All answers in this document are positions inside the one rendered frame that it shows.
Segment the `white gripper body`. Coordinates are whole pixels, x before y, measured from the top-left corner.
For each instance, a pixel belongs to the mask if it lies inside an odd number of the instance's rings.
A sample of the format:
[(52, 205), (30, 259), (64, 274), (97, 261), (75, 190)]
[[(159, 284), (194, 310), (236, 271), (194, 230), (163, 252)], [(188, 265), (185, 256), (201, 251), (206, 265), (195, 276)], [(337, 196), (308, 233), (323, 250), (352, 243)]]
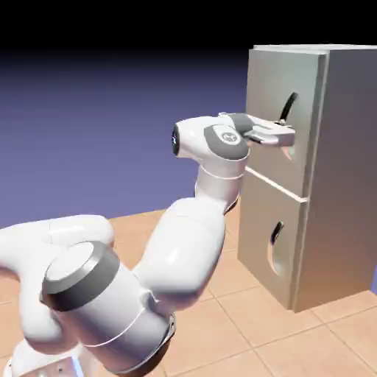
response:
[(270, 147), (292, 147), (295, 144), (295, 130), (292, 126), (255, 116), (247, 117), (252, 125), (251, 130), (244, 134), (246, 139)]

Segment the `grey cabinet door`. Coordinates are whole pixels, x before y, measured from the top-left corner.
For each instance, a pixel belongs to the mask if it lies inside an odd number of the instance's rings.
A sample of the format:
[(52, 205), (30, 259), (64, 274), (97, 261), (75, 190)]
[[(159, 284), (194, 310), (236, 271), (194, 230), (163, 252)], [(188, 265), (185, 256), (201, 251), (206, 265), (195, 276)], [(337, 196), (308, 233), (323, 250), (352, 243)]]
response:
[(294, 146), (255, 144), (248, 166), (299, 197), (309, 195), (327, 67), (328, 54), (320, 51), (250, 52), (247, 113), (277, 121), (289, 96), (297, 98), (286, 117), (295, 130)]
[[(308, 198), (287, 191), (252, 169), (245, 173), (238, 257), (286, 309), (294, 308), (308, 201)], [(276, 275), (267, 260), (268, 241), (279, 221), (284, 223), (284, 228), (275, 246), (282, 256), (282, 275)]]

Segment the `grey cabinet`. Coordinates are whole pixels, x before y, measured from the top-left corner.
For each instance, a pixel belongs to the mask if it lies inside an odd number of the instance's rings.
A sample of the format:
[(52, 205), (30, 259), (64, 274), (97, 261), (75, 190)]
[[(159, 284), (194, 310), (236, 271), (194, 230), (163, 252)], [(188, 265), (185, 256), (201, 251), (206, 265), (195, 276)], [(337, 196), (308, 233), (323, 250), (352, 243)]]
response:
[(328, 54), (302, 259), (290, 309), (299, 312), (372, 285), (377, 266), (377, 46), (254, 49)]

